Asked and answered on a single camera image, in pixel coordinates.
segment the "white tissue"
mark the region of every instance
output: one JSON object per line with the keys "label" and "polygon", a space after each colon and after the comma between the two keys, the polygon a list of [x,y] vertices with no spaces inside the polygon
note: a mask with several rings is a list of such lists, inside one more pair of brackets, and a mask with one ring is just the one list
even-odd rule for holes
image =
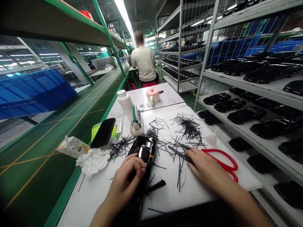
{"label": "white tissue", "polygon": [[93,174],[107,166],[109,158],[110,153],[108,150],[93,148],[87,154],[78,157],[76,166],[80,166],[82,172],[90,178]]}

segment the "right hand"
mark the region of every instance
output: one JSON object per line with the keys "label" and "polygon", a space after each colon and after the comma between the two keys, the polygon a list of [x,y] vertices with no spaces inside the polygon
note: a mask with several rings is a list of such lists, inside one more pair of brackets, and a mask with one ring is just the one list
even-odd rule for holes
{"label": "right hand", "polygon": [[184,154],[189,156],[195,165],[188,163],[188,167],[202,183],[223,196],[227,188],[238,185],[228,173],[205,152],[192,147]]}

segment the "red stool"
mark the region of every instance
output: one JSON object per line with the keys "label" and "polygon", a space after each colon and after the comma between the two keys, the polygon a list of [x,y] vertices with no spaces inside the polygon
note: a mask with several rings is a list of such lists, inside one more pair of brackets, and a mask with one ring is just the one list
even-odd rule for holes
{"label": "red stool", "polygon": [[142,83],[143,87],[150,87],[150,86],[153,86],[153,85],[157,85],[157,83],[155,81],[151,82],[151,83]]}

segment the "plastic bottle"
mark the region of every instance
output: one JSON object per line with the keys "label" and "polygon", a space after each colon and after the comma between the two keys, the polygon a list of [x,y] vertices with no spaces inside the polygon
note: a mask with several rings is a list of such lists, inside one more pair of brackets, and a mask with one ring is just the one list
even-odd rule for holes
{"label": "plastic bottle", "polygon": [[126,93],[125,90],[120,90],[117,92],[117,100],[122,106],[125,115],[130,119],[133,114],[133,102],[130,98],[129,94]]}

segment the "scissors handle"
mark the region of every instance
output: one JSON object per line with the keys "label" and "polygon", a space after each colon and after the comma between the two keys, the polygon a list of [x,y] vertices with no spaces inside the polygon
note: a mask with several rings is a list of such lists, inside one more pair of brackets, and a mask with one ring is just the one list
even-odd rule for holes
{"label": "scissors handle", "polygon": [[[214,160],[216,160],[222,167],[223,169],[225,169],[226,171],[228,171],[231,175],[234,176],[234,178],[237,176],[235,176],[235,174],[232,171],[235,171],[238,169],[238,164],[236,163],[236,161],[227,153],[225,153],[224,151],[221,151],[219,149],[201,149],[202,151],[204,151],[206,154],[208,154],[209,156],[211,156]],[[220,160],[216,159],[214,156],[210,155],[209,152],[219,152],[223,155],[225,155],[226,157],[228,157],[228,159],[233,163],[233,167],[232,166],[228,166],[225,163],[221,162]]]}

